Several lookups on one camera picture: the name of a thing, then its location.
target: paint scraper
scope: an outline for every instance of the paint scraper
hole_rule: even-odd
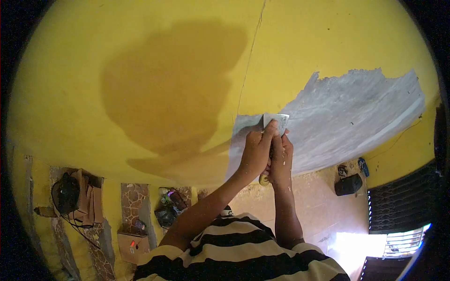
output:
[[[288,126],[288,120],[289,115],[288,114],[271,114],[271,113],[264,113],[262,116],[262,122],[264,125],[264,129],[267,127],[270,121],[277,120],[278,121],[278,131],[280,132],[280,135],[284,135],[284,131],[286,130],[286,127]],[[272,158],[272,147],[270,148],[269,157]],[[260,185],[268,185],[269,179],[267,175],[261,174],[259,176],[259,184]]]

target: cable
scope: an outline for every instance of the cable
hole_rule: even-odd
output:
[[[77,226],[77,227],[75,227],[75,226],[73,226],[73,223],[71,223],[69,220],[67,220],[67,219],[66,219],[65,217],[63,217],[62,215],[61,215],[61,218],[63,218],[65,221],[67,221],[67,222],[72,226],[72,228],[75,229],[78,233],[80,233],[81,236],[83,236],[90,244],[92,244],[95,248],[101,250],[100,247],[98,247],[94,242],[92,242],[89,238],[87,238],[87,237],[86,237],[83,233],[81,233],[81,231],[78,229],[79,227],[80,227],[80,228],[83,228],[83,226]]]
[[[53,198],[53,188],[54,188],[54,185],[52,186],[52,190],[50,191],[50,193],[51,193],[51,196],[52,196],[53,205],[56,206],[56,204],[55,204],[55,199]],[[59,216],[60,216],[61,218],[63,218],[66,222],[68,222],[68,223],[72,226],[72,228],[75,229],[78,233],[80,233],[81,236],[83,236],[90,244],[92,244],[95,248],[101,250],[100,247],[98,247],[94,242],[92,242],[89,238],[87,238],[87,237],[86,237],[83,233],[81,233],[81,231],[80,231],[80,228],[83,228],[83,229],[93,228],[93,227],[94,227],[94,223],[92,223],[92,225],[77,225],[77,224],[76,224],[76,219],[75,219],[74,214],[75,214],[75,211],[72,211],[73,221],[75,222],[75,224],[73,224],[73,223],[70,222],[69,214],[67,214],[67,218],[65,218],[61,213],[59,213]]]
[[[410,126],[409,128],[407,128],[406,130],[404,130],[403,132],[401,132],[401,134],[400,134],[400,136],[398,137],[398,139],[397,140],[395,140],[395,142],[391,145],[391,147],[390,148],[388,148],[387,150],[385,150],[385,151],[383,151],[383,152],[380,152],[379,154],[377,154],[377,155],[375,155],[375,156],[373,156],[373,157],[370,157],[369,159],[367,159],[367,161],[369,161],[369,160],[371,160],[371,159],[373,159],[373,158],[375,158],[375,157],[377,157],[378,155],[380,155],[380,154],[383,154],[383,153],[385,153],[385,152],[388,152],[391,148],[393,148],[394,147],[394,145],[398,142],[398,140],[403,136],[403,134],[407,131],[407,130],[409,130],[409,129],[411,129],[412,127],[414,127],[414,126],[417,126],[417,125],[419,125],[420,123],[421,123],[421,119],[420,119],[420,121],[419,122],[417,122],[416,124],[414,124],[414,125],[412,125],[412,126]]]

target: striped shirt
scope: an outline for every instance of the striped shirt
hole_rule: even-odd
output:
[[[215,219],[182,250],[159,246],[142,255],[135,280],[350,280],[319,247],[280,247],[250,214]]]

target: tiled floor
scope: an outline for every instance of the tiled floor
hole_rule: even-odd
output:
[[[349,175],[359,169],[355,161],[346,163]],[[368,238],[367,189],[358,196],[336,196],[337,168],[293,177],[295,208],[305,241],[317,245],[334,258],[356,280],[366,257]],[[234,214],[251,213],[275,232],[275,201],[271,185],[244,188],[231,202]]]

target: peeling paint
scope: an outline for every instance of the peeling paint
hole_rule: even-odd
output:
[[[318,78],[319,73],[313,73],[305,88],[279,112],[290,115],[292,174],[358,157],[405,130],[425,110],[414,70],[399,78],[386,78],[381,68]],[[239,166],[247,133],[263,129],[261,117],[236,117],[226,179]]]

